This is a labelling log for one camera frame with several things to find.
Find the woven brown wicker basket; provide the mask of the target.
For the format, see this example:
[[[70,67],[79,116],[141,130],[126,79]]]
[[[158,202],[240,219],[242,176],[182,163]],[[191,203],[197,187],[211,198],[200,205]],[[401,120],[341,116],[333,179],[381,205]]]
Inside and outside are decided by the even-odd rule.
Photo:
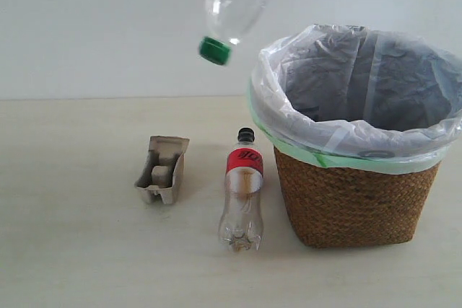
[[[412,240],[438,172],[387,175],[321,168],[274,150],[291,227],[308,247],[374,247]]]

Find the translucent white-green bin liner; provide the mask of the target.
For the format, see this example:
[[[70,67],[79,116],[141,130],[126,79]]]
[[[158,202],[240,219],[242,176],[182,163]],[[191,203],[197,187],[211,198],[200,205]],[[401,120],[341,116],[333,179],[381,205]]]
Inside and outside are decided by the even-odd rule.
[[[311,25],[261,50],[248,101],[272,144],[301,162],[421,172],[461,136],[461,60],[399,32]]]

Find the grey cardboard pulp tray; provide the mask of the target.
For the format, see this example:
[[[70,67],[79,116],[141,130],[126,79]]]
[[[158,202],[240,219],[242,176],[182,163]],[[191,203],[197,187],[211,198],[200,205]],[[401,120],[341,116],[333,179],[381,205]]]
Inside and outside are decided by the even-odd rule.
[[[147,160],[140,177],[134,183],[146,204],[156,200],[173,205],[178,200],[185,166],[189,138],[151,136]]]

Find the green-capped clear water bottle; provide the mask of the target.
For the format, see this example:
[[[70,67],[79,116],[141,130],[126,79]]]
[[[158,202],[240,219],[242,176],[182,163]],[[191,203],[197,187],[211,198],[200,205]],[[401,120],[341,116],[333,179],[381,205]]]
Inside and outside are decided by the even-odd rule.
[[[205,0],[205,34],[199,55],[216,65],[228,63],[233,48],[257,22],[267,0]]]

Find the red-labelled black-capped soda bottle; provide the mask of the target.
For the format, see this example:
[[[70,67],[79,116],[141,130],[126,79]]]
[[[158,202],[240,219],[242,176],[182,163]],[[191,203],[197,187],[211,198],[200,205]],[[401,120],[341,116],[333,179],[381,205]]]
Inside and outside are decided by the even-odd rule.
[[[227,155],[225,205],[218,237],[233,252],[257,250],[263,236],[263,157],[254,141],[253,129],[241,128]]]

